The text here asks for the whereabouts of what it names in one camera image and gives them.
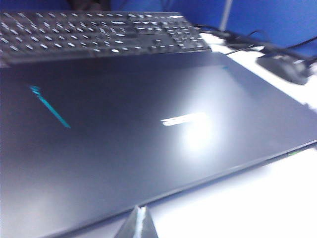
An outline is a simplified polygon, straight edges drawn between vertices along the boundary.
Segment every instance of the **keyboard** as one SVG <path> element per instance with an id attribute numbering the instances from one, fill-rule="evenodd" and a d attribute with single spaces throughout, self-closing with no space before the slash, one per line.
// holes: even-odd
<path id="1" fill-rule="evenodd" d="M 0 22 L 7 65 L 210 50 L 180 13 L 1 12 Z"/>

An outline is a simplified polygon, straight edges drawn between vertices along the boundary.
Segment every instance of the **black mouse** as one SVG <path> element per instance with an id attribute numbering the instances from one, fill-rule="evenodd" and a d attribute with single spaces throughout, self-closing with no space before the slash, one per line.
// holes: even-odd
<path id="1" fill-rule="evenodd" d="M 268 54 L 257 58 L 257 63 L 277 76 L 292 83 L 304 85 L 311 75 L 303 59 L 283 54 Z"/>

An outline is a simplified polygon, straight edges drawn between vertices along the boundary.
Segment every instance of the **black cable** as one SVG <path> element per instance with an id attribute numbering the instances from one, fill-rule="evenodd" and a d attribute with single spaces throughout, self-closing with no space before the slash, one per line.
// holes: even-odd
<path id="1" fill-rule="evenodd" d="M 212 34 L 214 36 L 217 36 L 221 39 L 227 39 L 228 37 L 231 37 L 231 34 L 225 31 L 205 31 L 205 30 L 200 30 L 199 33 L 207 33 L 207 34 Z"/>
<path id="2" fill-rule="evenodd" d="M 229 55 L 229 54 L 233 54 L 233 53 L 236 53 L 236 52 L 238 52 L 238 51 L 243 51 L 243 50 L 246 50 L 246 49 L 252 48 L 252 47 L 254 47 L 254 46 L 255 46 L 255 45 L 249 45 L 249 46 L 247 46 L 247 47 L 243 47 L 243 48 L 240 48 L 240 49 L 237 49 L 237 50 L 231 51 L 231 52 L 229 52 L 229 53 L 226 53 L 225 55 L 227 56 L 227 55 Z"/>
<path id="3" fill-rule="evenodd" d="M 226 44 L 225 46 L 232 48 L 233 50 L 238 50 L 241 48 L 246 48 L 246 51 L 256 51 L 256 52 L 260 52 L 261 50 L 259 49 L 252 49 L 252 48 L 248 48 L 250 46 L 250 43 L 246 44 L 246 43 L 241 43 L 241 44 Z"/>
<path id="4" fill-rule="evenodd" d="M 303 41 L 303 42 L 301 42 L 301 43 L 298 43 L 298 44 L 295 44 L 295 45 L 292 45 L 292 46 L 288 46 L 288 47 L 286 47 L 286 48 L 287 48 L 287 49 L 296 48 L 296 47 L 305 45 L 305 44 L 307 44 L 307 43 L 309 43 L 309 42 L 312 42 L 312 41 L 314 41 L 314 40 L 317 40 L 317 36 L 312 37 L 312 38 L 310 38 L 310 39 L 308 39 L 308 40 L 306 40 L 306 41 Z"/>
<path id="5" fill-rule="evenodd" d="M 194 26 L 199 27 L 199 28 L 209 28 L 215 31 L 220 31 L 219 28 L 215 26 L 209 26 L 209 25 L 202 25 L 202 24 L 195 24 Z"/>
<path id="6" fill-rule="evenodd" d="M 263 31 L 263 30 L 254 30 L 254 31 L 250 32 L 247 36 L 251 36 L 251 35 L 253 35 L 255 33 L 261 33 L 264 36 L 264 38 L 265 38 L 264 40 L 266 42 L 271 42 L 268 34 L 265 31 Z"/>

